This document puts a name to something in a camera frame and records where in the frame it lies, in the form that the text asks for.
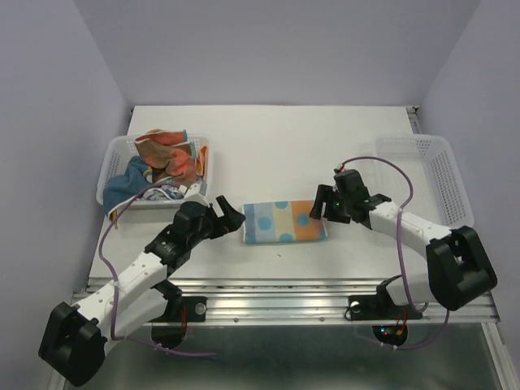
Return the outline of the white plastic basket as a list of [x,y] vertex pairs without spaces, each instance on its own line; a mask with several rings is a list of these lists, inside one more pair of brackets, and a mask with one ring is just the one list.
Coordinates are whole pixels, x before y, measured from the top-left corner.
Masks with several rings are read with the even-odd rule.
[[397,165],[410,179],[414,196],[407,211],[450,228],[475,224],[457,161],[444,138],[381,136],[374,141],[374,154]]
[[212,141],[206,134],[153,130],[118,136],[105,153],[96,200],[108,215],[145,189],[134,208],[180,206],[191,196],[208,194],[212,168]]

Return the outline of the right white plastic basket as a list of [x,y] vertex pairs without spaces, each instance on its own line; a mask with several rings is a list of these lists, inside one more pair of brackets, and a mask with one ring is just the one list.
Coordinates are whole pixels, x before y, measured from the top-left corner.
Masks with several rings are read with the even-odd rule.
[[381,136],[374,141],[374,154],[397,165],[410,179],[414,196],[407,211],[450,228],[475,224],[457,161],[444,138]]

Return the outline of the left white plastic basket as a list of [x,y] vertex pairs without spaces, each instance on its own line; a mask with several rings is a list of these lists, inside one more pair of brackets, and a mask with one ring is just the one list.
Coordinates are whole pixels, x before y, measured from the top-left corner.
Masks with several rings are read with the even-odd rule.
[[208,194],[212,168],[212,141],[206,134],[153,130],[118,136],[105,153],[96,200],[108,215],[145,189],[134,208],[180,206],[191,196]]

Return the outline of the dark blue towel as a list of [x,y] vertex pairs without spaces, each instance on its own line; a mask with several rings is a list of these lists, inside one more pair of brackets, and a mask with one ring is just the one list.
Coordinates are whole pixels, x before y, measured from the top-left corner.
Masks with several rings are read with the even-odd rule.
[[102,192],[102,208],[106,217],[152,184],[152,169],[140,157],[133,156],[121,175],[110,178]]

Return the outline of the orange brown bear towel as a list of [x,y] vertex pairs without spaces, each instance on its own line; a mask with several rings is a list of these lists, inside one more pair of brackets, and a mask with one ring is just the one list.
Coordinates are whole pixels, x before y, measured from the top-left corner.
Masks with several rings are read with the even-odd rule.
[[172,178],[189,186],[197,181],[195,152],[187,132],[154,129],[135,139],[139,156],[152,169],[152,182]]

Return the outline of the white blue print towel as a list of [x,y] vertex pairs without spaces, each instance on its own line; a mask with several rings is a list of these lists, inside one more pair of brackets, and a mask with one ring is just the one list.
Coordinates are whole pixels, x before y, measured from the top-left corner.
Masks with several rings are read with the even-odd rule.
[[161,184],[160,186],[150,186],[139,197],[140,201],[166,202],[183,200],[189,187],[184,185],[176,186],[172,184]]

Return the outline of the blue polka dot towel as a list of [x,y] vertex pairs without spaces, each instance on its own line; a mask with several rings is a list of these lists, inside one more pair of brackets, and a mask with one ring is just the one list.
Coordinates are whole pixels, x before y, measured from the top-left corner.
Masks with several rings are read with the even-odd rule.
[[243,205],[243,242],[247,245],[277,245],[323,241],[323,221],[312,219],[311,200],[273,201]]

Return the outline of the aluminium mounting rail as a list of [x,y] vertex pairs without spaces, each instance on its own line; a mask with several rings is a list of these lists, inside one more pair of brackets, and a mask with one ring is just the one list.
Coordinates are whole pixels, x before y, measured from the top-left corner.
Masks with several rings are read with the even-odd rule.
[[190,279],[170,281],[207,298],[204,326],[347,325],[348,299],[375,293],[381,279]]

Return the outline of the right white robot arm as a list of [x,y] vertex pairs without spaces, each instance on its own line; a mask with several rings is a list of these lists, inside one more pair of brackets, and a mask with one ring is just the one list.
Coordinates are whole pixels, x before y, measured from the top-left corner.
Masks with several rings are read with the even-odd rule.
[[318,186],[312,219],[361,224],[395,239],[399,254],[407,247],[427,264],[422,274],[402,271],[377,287],[378,314],[392,317],[403,306],[432,302],[456,311],[497,286],[496,272],[472,227],[439,225],[405,211],[390,197],[371,195],[356,170],[338,172],[334,181]]

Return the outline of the orange pastel patterned towel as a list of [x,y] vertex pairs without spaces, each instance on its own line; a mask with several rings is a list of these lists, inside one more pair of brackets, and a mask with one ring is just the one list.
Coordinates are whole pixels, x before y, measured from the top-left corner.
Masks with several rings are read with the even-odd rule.
[[203,180],[207,178],[208,166],[209,166],[209,147],[207,145],[202,146],[197,152],[195,160],[197,175]]

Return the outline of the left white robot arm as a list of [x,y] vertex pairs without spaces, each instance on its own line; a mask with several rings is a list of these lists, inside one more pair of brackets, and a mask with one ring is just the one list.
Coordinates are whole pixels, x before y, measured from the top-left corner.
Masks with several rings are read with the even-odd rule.
[[50,312],[38,349],[39,357],[70,384],[88,383],[108,353],[132,333],[160,317],[180,313],[182,292],[169,277],[205,240],[239,230],[246,217],[223,196],[210,203],[187,201],[168,224],[123,271],[112,273],[109,283],[70,305],[61,302]]

